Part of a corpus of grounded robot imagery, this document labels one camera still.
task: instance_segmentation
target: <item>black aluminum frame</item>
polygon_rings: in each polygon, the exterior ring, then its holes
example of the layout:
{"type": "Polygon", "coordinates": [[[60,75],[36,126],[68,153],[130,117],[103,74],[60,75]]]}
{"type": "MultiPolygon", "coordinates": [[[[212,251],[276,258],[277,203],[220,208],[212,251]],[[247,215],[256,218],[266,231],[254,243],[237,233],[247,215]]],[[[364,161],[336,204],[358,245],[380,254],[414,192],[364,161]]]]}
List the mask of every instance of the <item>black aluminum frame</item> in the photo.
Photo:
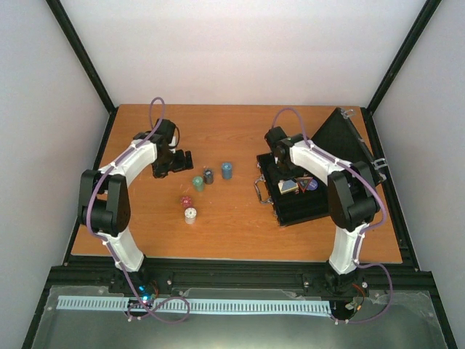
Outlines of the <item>black aluminum frame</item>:
{"type": "MultiPolygon", "coordinates": [[[[112,103],[60,0],[46,0],[46,2],[109,114],[105,133],[94,163],[94,169],[97,169],[105,151],[118,108],[112,103]]],[[[369,105],[366,108],[361,108],[375,159],[383,158],[384,154],[373,122],[373,115],[440,2],[440,0],[427,0],[425,2],[369,105]]],[[[387,265],[392,276],[394,288],[395,290],[428,291],[431,294],[432,302],[448,347],[457,348],[434,278],[430,272],[419,270],[419,264],[405,225],[389,170],[386,171],[386,174],[387,180],[383,182],[383,189],[403,261],[400,265],[387,265]]],[[[25,338],[23,349],[32,347],[41,314],[44,311],[49,290],[52,286],[109,286],[112,284],[112,281],[114,282],[115,268],[111,257],[81,257],[71,255],[70,252],[77,231],[78,223],[76,221],[63,264],[52,267],[50,270],[49,278],[46,281],[35,316],[25,338]]],[[[178,289],[190,287],[240,287],[293,289],[308,296],[319,296],[320,294],[311,287],[304,287],[303,283],[304,280],[318,278],[324,274],[324,263],[316,262],[240,262],[150,258],[147,268],[155,270],[156,273],[162,275],[162,278],[166,280],[169,278],[171,280],[171,286],[164,286],[161,290],[162,292],[170,292],[173,287],[178,289]]],[[[372,289],[387,289],[388,287],[386,276],[382,270],[376,268],[364,270],[364,277],[372,289]]]]}

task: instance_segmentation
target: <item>black case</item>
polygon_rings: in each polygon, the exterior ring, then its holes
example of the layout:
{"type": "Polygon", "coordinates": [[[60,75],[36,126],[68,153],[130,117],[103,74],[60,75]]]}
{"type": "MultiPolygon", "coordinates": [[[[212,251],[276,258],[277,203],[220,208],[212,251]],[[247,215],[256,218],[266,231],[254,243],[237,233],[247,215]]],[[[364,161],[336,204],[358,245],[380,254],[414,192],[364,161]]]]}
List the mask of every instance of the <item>black case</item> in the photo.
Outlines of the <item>black case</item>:
{"type": "MultiPolygon", "coordinates": [[[[373,166],[373,155],[358,133],[350,118],[344,117],[341,108],[336,108],[324,124],[313,135],[312,141],[334,156],[351,162],[363,161],[370,166],[374,182],[381,182],[381,171],[373,166]]],[[[272,173],[275,171],[275,158],[271,153],[257,156],[260,170],[265,180],[268,194],[279,225],[293,225],[329,215],[328,190],[326,185],[315,178],[318,187],[299,193],[281,194],[277,185],[273,185],[272,173]]]]}

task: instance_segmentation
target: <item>white enclosure wall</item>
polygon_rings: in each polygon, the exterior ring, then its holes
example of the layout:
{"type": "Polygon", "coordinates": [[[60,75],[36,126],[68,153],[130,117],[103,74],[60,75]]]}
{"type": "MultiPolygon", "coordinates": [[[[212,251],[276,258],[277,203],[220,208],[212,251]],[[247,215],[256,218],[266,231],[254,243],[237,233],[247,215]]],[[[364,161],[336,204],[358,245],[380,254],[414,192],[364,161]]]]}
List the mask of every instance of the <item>white enclosure wall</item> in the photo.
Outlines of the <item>white enclosure wall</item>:
{"type": "Polygon", "coordinates": [[[424,0],[62,0],[116,104],[367,105],[424,0]]]}
{"type": "Polygon", "coordinates": [[[45,1],[0,1],[0,347],[21,348],[108,115],[45,1]]]}
{"type": "Polygon", "coordinates": [[[422,269],[465,348],[465,3],[443,1],[374,120],[422,269]]]}

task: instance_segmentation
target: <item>wooden table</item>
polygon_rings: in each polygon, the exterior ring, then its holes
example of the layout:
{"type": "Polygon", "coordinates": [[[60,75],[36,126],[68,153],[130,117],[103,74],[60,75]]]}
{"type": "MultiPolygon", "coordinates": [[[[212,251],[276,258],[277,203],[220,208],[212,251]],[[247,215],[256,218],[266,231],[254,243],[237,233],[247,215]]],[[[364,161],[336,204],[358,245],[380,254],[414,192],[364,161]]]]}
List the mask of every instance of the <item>wooden table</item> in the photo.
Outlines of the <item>wooden table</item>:
{"type": "MultiPolygon", "coordinates": [[[[260,175],[256,156],[269,152],[264,134],[282,106],[167,105],[166,118],[181,130],[179,148],[192,151],[194,169],[155,179],[147,167],[129,187],[132,208],[130,230],[148,257],[227,258],[234,260],[326,261],[333,249],[335,225],[331,218],[280,228],[271,205],[258,202],[254,181],[260,175]],[[233,165],[231,180],[221,177],[221,163],[233,165]],[[192,178],[204,167],[214,172],[214,184],[195,191],[192,178]],[[182,196],[191,196],[198,211],[195,224],[184,221],[182,196]]],[[[332,106],[296,107],[307,133],[323,124],[332,106]]],[[[368,136],[359,108],[352,118],[359,133],[368,136]]],[[[153,109],[154,121],[161,108],[153,109]]],[[[132,137],[149,130],[148,105],[121,105],[102,159],[102,166],[119,155],[132,137]]],[[[292,112],[278,120],[288,135],[300,133],[292,112]]],[[[381,186],[378,187],[384,199],[381,186]]],[[[79,228],[72,254],[108,255],[86,229],[79,228]]],[[[401,263],[390,219],[367,233],[363,262],[401,263]]]]}

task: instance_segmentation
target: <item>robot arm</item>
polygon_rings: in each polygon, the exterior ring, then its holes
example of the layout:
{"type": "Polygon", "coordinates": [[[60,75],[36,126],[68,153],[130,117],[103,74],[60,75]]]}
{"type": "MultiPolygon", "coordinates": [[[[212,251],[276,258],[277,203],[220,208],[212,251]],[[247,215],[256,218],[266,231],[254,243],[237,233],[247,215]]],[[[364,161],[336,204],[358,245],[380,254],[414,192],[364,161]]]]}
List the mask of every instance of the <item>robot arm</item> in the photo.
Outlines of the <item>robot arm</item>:
{"type": "Polygon", "coordinates": [[[329,214],[336,224],[336,238],[329,265],[337,276],[343,276],[356,269],[354,256],[358,256],[363,235],[361,230],[373,221],[379,206],[371,193],[339,164],[352,167],[372,187],[374,181],[367,164],[333,159],[331,154],[303,141],[302,135],[286,136],[280,127],[272,128],[265,140],[275,155],[278,168],[290,179],[302,169],[318,177],[328,186],[329,214]]]}
{"type": "Polygon", "coordinates": [[[81,176],[79,191],[78,219],[86,224],[87,208],[92,191],[97,181],[109,167],[113,167],[105,179],[99,194],[107,194],[106,199],[97,198],[91,212],[92,230],[99,236],[104,236],[111,244],[119,260],[127,271],[136,272],[140,269],[144,254],[137,248],[131,231],[129,219],[131,208],[129,206],[128,187],[140,172],[152,165],[153,176],[163,178],[169,171],[179,172],[193,168],[192,156],[189,151],[176,150],[176,137],[174,125],[169,120],[163,120],[160,127],[149,141],[137,147],[137,144],[147,136],[139,133],[134,137],[131,145],[120,155],[130,153],[122,161],[114,162],[95,170],[86,170],[81,176]]]}

